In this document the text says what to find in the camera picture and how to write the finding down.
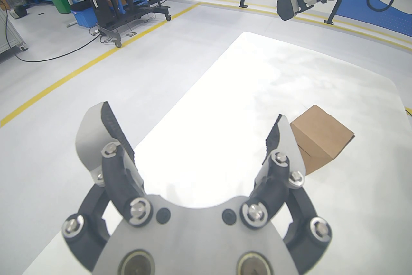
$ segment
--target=epoxy floor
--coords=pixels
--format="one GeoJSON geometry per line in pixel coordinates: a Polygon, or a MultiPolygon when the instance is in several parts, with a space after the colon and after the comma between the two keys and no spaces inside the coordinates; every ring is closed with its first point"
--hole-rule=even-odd
{"type": "MultiPolygon", "coordinates": [[[[193,4],[170,0],[165,5],[178,14],[193,4]]],[[[19,57],[50,58],[91,40],[87,29],[66,28],[72,20],[50,5],[32,7],[25,18],[13,19],[30,47],[19,57]]],[[[162,15],[145,16],[132,26],[140,33],[163,20],[162,15]]],[[[88,108],[109,101],[135,147],[242,32],[297,44],[384,75],[396,84],[405,106],[412,107],[410,52],[316,25],[199,5],[76,75],[0,128],[0,272],[22,274],[90,188],[91,178],[74,146],[88,108]]],[[[1,54],[0,119],[113,47],[96,40],[44,63],[21,62],[9,51],[1,54]]]]}

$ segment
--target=blue wall panel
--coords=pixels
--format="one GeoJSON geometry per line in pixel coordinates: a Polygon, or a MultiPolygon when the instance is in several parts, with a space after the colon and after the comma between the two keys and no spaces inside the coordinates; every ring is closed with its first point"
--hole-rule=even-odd
{"type": "MultiPolygon", "coordinates": [[[[385,6],[380,0],[370,0],[375,8],[385,6]]],[[[390,7],[383,12],[375,12],[366,5],[366,0],[342,0],[336,13],[351,19],[381,26],[412,37],[412,15],[390,7]]]]}

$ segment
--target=white cart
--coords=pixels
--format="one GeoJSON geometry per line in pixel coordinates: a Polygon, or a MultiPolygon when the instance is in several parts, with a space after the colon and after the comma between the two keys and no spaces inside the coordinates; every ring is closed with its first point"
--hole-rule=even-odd
{"type": "Polygon", "coordinates": [[[24,42],[22,37],[14,28],[13,24],[9,21],[7,22],[7,39],[6,40],[6,12],[0,11],[0,53],[7,51],[10,47],[19,47],[20,50],[25,51],[28,49],[27,44],[24,42]]]}

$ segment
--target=blue plastic bin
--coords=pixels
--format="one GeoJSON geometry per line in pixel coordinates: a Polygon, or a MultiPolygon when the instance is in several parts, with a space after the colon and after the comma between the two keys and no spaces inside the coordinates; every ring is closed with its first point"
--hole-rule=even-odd
{"type": "Polygon", "coordinates": [[[91,28],[96,26],[97,18],[91,6],[91,0],[84,0],[70,6],[78,25],[91,28]]]}

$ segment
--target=yellow floor line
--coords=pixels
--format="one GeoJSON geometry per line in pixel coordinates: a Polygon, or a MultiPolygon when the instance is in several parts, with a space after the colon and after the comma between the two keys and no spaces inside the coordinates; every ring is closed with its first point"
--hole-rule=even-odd
{"type": "MultiPolygon", "coordinates": [[[[252,11],[252,12],[259,12],[259,13],[272,14],[272,15],[274,15],[274,16],[278,16],[278,14],[277,14],[276,12],[263,11],[263,10],[260,10],[260,9],[252,9],[251,7],[248,7],[247,9],[243,9],[243,8],[241,8],[241,7],[238,7],[238,6],[224,5],[224,4],[218,4],[218,3],[210,3],[210,2],[206,2],[206,1],[200,2],[200,4],[223,6],[223,7],[228,7],[228,8],[232,8],[232,9],[238,9],[238,10],[246,11],[246,12],[247,12],[247,11],[249,11],[249,12],[252,11]]],[[[380,37],[376,37],[376,36],[374,36],[374,35],[372,35],[372,34],[367,34],[367,33],[364,33],[364,32],[352,30],[352,29],[350,29],[350,28],[342,27],[342,26],[339,26],[339,25],[329,25],[329,24],[325,24],[324,22],[318,22],[318,21],[313,20],[313,19],[301,18],[301,17],[299,17],[299,16],[294,17],[293,19],[297,19],[297,20],[300,20],[300,21],[303,21],[303,22],[315,23],[315,24],[322,25],[322,26],[330,26],[331,28],[338,28],[338,29],[340,29],[340,30],[344,30],[344,31],[352,32],[352,33],[359,34],[359,35],[362,35],[362,36],[365,36],[365,37],[369,37],[369,38],[373,38],[373,39],[376,39],[376,40],[384,41],[385,43],[388,43],[388,44],[391,44],[391,45],[395,45],[395,46],[401,47],[402,49],[406,49],[406,50],[412,51],[412,49],[411,49],[410,47],[407,47],[407,46],[405,46],[405,45],[398,44],[398,43],[395,43],[395,42],[390,41],[390,40],[387,40],[387,39],[383,39],[383,38],[380,38],[380,37]]],[[[384,34],[384,33],[379,33],[379,32],[376,32],[376,31],[372,31],[372,32],[375,32],[375,33],[378,33],[378,34],[382,34],[382,35],[386,35],[386,34],[384,34]]]]}
{"type": "MultiPolygon", "coordinates": [[[[218,3],[199,2],[199,3],[193,4],[192,6],[188,7],[187,9],[184,9],[183,11],[181,11],[181,12],[173,15],[173,18],[177,18],[177,17],[183,15],[184,13],[190,11],[191,9],[194,9],[196,6],[199,6],[199,5],[202,5],[202,4],[205,4],[205,5],[223,6],[223,7],[227,7],[227,8],[238,9],[238,10],[241,10],[241,11],[252,11],[252,12],[259,12],[259,13],[265,13],[265,14],[271,14],[271,15],[277,16],[277,13],[276,13],[276,12],[270,12],[270,11],[264,11],[264,10],[259,10],[259,9],[252,9],[252,8],[243,9],[243,8],[239,8],[238,6],[224,5],[224,4],[218,4],[218,3]]],[[[295,17],[295,19],[298,19],[298,20],[301,20],[301,21],[304,21],[304,22],[316,23],[316,24],[320,24],[320,25],[323,25],[323,26],[332,26],[332,25],[324,24],[323,22],[317,22],[316,20],[312,20],[312,19],[305,19],[305,18],[300,18],[300,17],[295,17]]],[[[157,28],[163,26],[163,25],[166,24],[166,23],[167,23],[167,21],[164,20],[164,21],[162,21],[162,22],[160,22],[160,23],[152,26],[151,28],[149,28],[149,29],[147,29],[147,30],[145,30],[145,31],[143,31],[143,32],[135,35],[134,37],[132,37],[132,38],[130,38],[129,40],[125,41],[125,42],[122,44],[122,47],[125,47],[125,46],[133,43],[134,41],[138,40],[139,38],[145,36],[146,34],[152,32],[152,31],[156,30],[157,28]]],[[[387,42],[387,43],[389,43],[389,44],[396,45],[396,46],[402,47],[402,48],[404,48],[404,49],[406,49],[406,50],[412,51],[412,49],[409,48],[409,47],[406,47],[406,46],[401,45],[401,44],[394,43],[394,42],[392,42],[392,41],[390,41],[390,40],[386,40],[386,39],[382,39],[382,38],[379,38],[379,37],[375,37],[374,35],[371,35],[371,34],[366,34],[366,33],[360,32],[360,31],[355,31],[355,30],[352,30],[352,29],[348,29],[348,28],[344,28],[344,27],[338,26],[338,25],[334,25],[333,27],[334,27],[334,28],[341,29],[341,30],[344,30],[344,31],[352,32],[352,33],[355,33],[355,34],[359,34],[359,35],[362,35],[362,36],[366,36],[366,37],[370,37],[370,38],[373,38],[373,39],[377,39],[377,40],[380,40],[380,41],[384,41],[384,42],[387,42]]],[[[91,66],[97,64],[98,62],[102,61],[103,59],[109,57],[109,56],[112,55],[113,53],[115,53],[115,52],[117,52],[118,50],[120,50],[122,47],[120,47],[120,48],[114,47],[113,49],[109,50],[108,52],[102,54],[101,56],[99,56],[99,57],[95,58],[94,60],[88,62],[87,64],[81,66],[81,67],[78,68],[77,70],[75,70],[75,71],[71,72],[70,74],[66,75],[66,76],[63,77],[62,79],[58,80],[56,83],[50,85],[48,88],[46,88],[45,90],[43,90],[43,91],[41,91],[40,93],[38,93],[37,95],[35,95],[33,98],[29,99],[27,102],[25,102],[24,104],[22,104],[21,106],[19,106],[17,109],[15,109],[14,111],[10,112],[10,113],[9,113],[6,117],[4,117],[2,120],[0,120],[0,128],[3,127],[4,125],[6,125],[8,122],[10,122],[13,118],[15,118],[16,116],[18,116],[19,114],[21,114],[24,110],[28,109],[28,108],[29,108],[30,106],[32,106],[34,103],[36,103],[37,101],[39,101],[40,99],[42,99],[44,96],[46,96],[47,94],[49,94],[49,93],[52,92],[53,90],[56,90],[59,86],[63,85],[63,84],[66,83],[67,81],[71,80],[71,79],[74,78],[75,76],[79,75],[80,73],[82,73],[83,71],[87,70],[87,69],[90,68],[91,66]]]]}
{"type": "MultiPolygon", "coordinates": [[[[249,3],[249,5],[259,6],[259,7],[265,7],[265,8],[268,8],[268,9],[276,9],[276,7],[266,6],[266,5],[260,5],[260,4],[252,4],[252,3],[249,3]]],[[[322,20],[327,20],[327,19],[328,19],[328,18],[325,18],[325,16],[320,16],[320,15],[318,15],[318,14],[312,14],[312,13],[310,13],[310,12],[307,12],[306,14],[307,14],[308,16],[315,17],[315,18],[320,18],[320,19],[322,19],[322,20]]],[[[305,19],[306,19],[306,18],[300,18],[300,17],[295,17],[295,18],[300,19],[300,20],[305,20],[305,19]]],[[[396,36],[394,36],[394,35],[391,35],[391,34],[388,34],[388,33],[379,32],[379,31],[376,31],[376,30],[374,30],[374,29],[367,28],[367,27],[364,27],[364,26],[361,26],[361,25],[355,25],[355,24],[352,24],[352,23],[349,23],[349,22],[344,22],[343,20],[337,20],[337,19],[334,19],[333,22],[334,22],[334,23],[341,23],[341,24],[345,24],[345,25],[349,25],[349,26],[353,26],[353,27],[357,27],[357,28],[361,28],[362,30],[366,30],[366,31],[370,31],[370,32],[375,32],[375,33],[377,33],[377,34],[384,35],[385,37],[394,38],[394,39],[396,39],[396,40],[403,41],[403,42],[405,42],[406,44],[412,45],[412,42],[411,42],[411,41],[408,41],[408,40],[405,40],[405,39],[402,39],[402,38],[398,38],[398,37],[396,37],[396,36]]]]}
{"type": "MultiPolygon", "coordinates": [[[[190,7],[188,7],[187,9],[184,9],[183,11],[174,14],[173,18],[177,18],[181,15],[183,15],[184,13],[190,11],[191,9],[194,9],[196,6],[198,6],[200,3],[194,4],[190,7]]],[[[27,102],[25,102],[23,105],[19,106],[17,109],[15,109],[14,111],[10,112],[6,117],[4,117],[1,121],[0,121],[0,128],[3,127],[4,125],[6,125],[8,122],[10,122],[13,118],[16,118],[16,116],[18,116],[19,114],[21,114],[24,110],[28,109],[30,106],[32,106],[34,103],[38,102],[40,99],[42,99],[44,96],[48,95],[50,92],[56,90],[59,86],[63,85],[64,83],[66,83],[67,81],[71,80],[72,78],[76,77],[77,75],[79,75],[80,73],[82,73],[83,71],[87,70],[88,68],[92,67],[93,65],[96,65],[98,62],[102,61],[103,59],[111,56],[113,53],[117,52],[118,50],[120,50],[121,48],[133,43],[134,41],[138,40],[139,38],[145,36],[146,34],[156,30],[157,28],[163,26],[164,24],[166,24],[167,21],[163,21],[160,22],[154,26],[152,26],[151,28],[135,35],[134,37],[130,38],[129,40],[125,41],[122,44],[122,47],[114,47],[113,49],[107,51],[106,53],[103,53],[101,56],[93,59],[92,61],[88,62],[87,64],[81,66],[80,68],[78,68],[77,70],[69,73],[68,75],[66,75],[65,77],[63,77],[62,79],[58,80],[56,83],[50,85],[48,88],[46,88],[45,90],[41,91],[40,93],[36,94],[33,98],[29,99],[27,102]]]]}

